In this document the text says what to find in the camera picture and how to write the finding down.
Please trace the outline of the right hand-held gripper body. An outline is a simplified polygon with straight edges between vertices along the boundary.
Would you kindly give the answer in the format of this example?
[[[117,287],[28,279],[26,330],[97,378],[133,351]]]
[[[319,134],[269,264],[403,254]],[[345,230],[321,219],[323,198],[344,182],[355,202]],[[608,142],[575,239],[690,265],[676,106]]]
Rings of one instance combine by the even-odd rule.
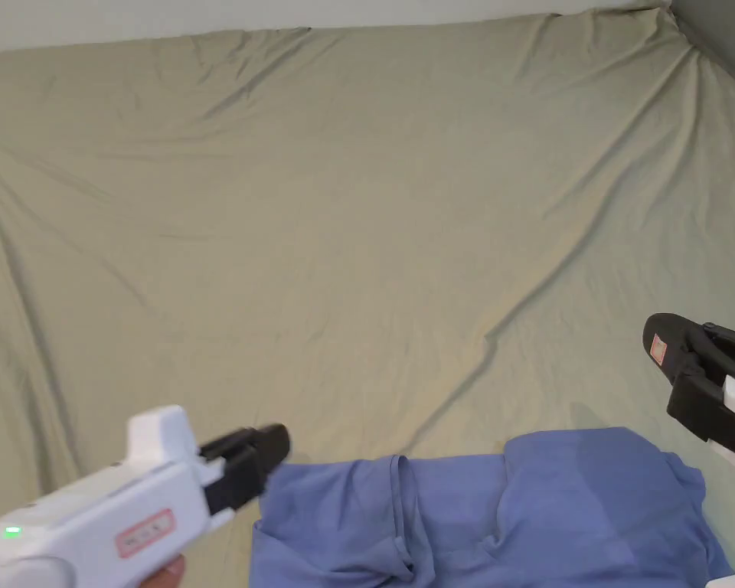
[[[735,466],[735,378],[719,385],[704,375],[675,378],[668,414]]]

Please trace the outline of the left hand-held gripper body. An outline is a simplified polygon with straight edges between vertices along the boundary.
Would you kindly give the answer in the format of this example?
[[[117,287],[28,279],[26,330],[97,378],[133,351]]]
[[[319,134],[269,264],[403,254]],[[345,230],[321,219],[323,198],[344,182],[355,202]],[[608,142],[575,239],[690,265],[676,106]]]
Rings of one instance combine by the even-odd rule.
[[[124,459],[0,517],[0,587],[137,587],[257,497],[199,457],[182,407],[127,432]]]

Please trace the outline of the person's left hand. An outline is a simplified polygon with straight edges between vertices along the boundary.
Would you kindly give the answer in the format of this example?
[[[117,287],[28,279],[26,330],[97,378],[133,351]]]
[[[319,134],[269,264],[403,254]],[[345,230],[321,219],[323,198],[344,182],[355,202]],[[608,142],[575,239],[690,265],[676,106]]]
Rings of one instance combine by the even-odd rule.
[[[172,562],[143,580],[140,588],[179,588],[185,575],[186,559],[177,556]]]

